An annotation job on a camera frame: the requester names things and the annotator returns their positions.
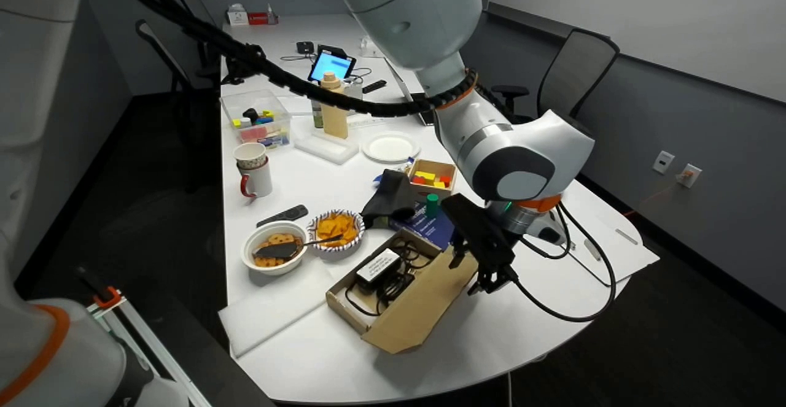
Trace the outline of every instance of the yellow block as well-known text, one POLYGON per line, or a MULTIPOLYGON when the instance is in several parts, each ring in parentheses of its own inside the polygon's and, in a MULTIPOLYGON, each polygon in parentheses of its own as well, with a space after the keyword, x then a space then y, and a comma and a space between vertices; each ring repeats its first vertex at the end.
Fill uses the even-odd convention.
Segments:
POLYGON ((436 175, 432 174, 431 172, 423 172, 419 170, 418 172, 415 172, 415 177, 423 177, 428 181, 434 181, 434 177, 436 177, 436 175))

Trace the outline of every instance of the laptop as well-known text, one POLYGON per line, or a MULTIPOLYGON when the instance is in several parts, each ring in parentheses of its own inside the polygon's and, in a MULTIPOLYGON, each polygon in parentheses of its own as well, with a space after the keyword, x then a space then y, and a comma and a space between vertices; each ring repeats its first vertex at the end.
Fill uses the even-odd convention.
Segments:
MULTIPOLYGON (((396 84, 399 85, 399 89, 401 89, 402 94, 404 94, 404 98, 407 99, 408 102, 413 101, 413 97, 412 94, 410 93, 410 89, 407 88, 407 84, 404 83, 404 80, 401 78, 398 72, 396 72, 395 68, 393 68, 393 65, 391 65, 390 62, 388 62, 387 57, 385 57, 385 63, 387 63, 387 67, 390 68, 391 73, 393 73, 393 78, 395 78, 396 84)), ((415 96, 417 96, 418 99, 424 99, 426 97, 426 95, 423 93, 416 93, 415 96)), ((434 125, 434 110, 430 110, 429 112, 421 112, 420 114, 418 114, 418 117, 421 119, 421 122, 424 125, 426 126, 434 125)))

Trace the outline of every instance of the conference table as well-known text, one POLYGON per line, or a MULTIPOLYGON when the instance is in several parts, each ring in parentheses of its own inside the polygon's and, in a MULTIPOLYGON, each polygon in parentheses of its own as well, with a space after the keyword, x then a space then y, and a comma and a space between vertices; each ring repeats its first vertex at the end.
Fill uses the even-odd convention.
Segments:
MULTIPOLYGON (((359 44, 364 36, 350 15, 282 16, 275 26, 225 26, 225 30, 239 41, 260 44, 271 61, 303 78, 311 66, 309 60, 279 60, 282 56, 297 54, 297 41, 331 44, 345 49, 348 55, 359 56, 359 44)), ((356 67, 372 70, 364 77, 366 85, 387 80, 386 87, 364 99, 402 101, 401 90, 384 58, 358 57, 356 67)), ((410 91, 422 91, 411 71, 399 69, 397 72, 410 91)), ((250 77, 241 85, 223 85, 221 94, 230 96, 257 89, 272 91, 294 115, 293 139, 314 129, 309 100, 272 85, 264 76, 250 77)), ((309 209, 308 217, 296 221, 303 226, 312 216, 329 209, 359 212, 374 192, 373 178, 390 166, 371 161, 362 152, 337 166, 290 144, 269 152, 273 192, 250 200, 239 193, 241 177, 232 156, 239 140, 224 113, 220 114, 227 303, 232 304, 265 283, 256 279, 239 258, 239 250, 256 222, 298 204, 309 209), (336 178, 341 181, 329 181, 336 178)), ((408 133, 421 142, 419 157, 451 163, 435 137, 434 128, 422 125, 415 117, 385 119, 381 123, 351 128, 350 140, 362 142, 389 130, 408 133)), ((454 191, 482 204, 461 176, 457 176, 454 191)), ((641 243, 640 234, 629 220, 578 181, 566 190, 564 203, 579 222, 582 216, 592 216, 595 222, 624 231, 641 243)), ((593 231, 589 225, 586 229, 590 233, 593 231)), ((368 230, 359 250, 343 260, 326 261, 325 266, 337 281, 392 234, 393 231, 387 229, 368 230)), ((614 246, 604 247, 604 250, 609 256, 615 253, 614 246)), ((609 288, 570 257, 547 260, 521 244, 515 251, 513 267, 523 286, 563 314, 593 314, 609 297, 609 288)), ((628 279, 621 281, 617 292, 627 283, 628 279)), ((462 292, 423 346, 409 353, 391 355, 361 340, 356 331, 323 304, 236 362, 277 401, 401 401, 468 387, 509 373, 562 345, 587 325, 551 317, 534 306, 515 286, 506 286, 490 295, 469 296, 462 292)))

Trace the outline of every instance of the spoon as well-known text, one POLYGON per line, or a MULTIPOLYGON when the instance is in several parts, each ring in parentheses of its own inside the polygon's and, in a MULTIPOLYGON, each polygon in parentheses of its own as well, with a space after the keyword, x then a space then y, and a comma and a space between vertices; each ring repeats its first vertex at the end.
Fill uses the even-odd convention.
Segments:
MULTIPOLYGON (((332 236, 330 238, 325 239, 318 239, 316 241, 304 242, 301 246, 306 247, 311 244, 320 244, 320 242, 331 242, 337 241, 342 239, 343 234, 338 234, 337 236, 332 236)), ((292 256, 297 252, 298 244, 294 241, 292 242, 283 242, 282 244, 272 244, 270 246, 263 247, 254 253, 254 256, 257 258, 283 258, 288 259, 292 258, 292 256)))

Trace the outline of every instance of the clear plastic bin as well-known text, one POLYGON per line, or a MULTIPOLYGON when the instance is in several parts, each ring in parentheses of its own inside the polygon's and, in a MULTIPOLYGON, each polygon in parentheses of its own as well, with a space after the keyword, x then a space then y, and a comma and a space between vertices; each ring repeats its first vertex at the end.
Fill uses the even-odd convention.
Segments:
POLYGON ((267 89, 224 96, 221 98, 221 107, 230 119, 230 126, 243 143, 261 143, 268 149, 273 149, 292 141, 292 133, 289 131, 292 116, 267 89), (270 111, 273 114, 273 121, 247 128, 235 127, 233 120, 241 119, 248 108, 254 108, 260 118, 264 118, 264 111, 270 111))

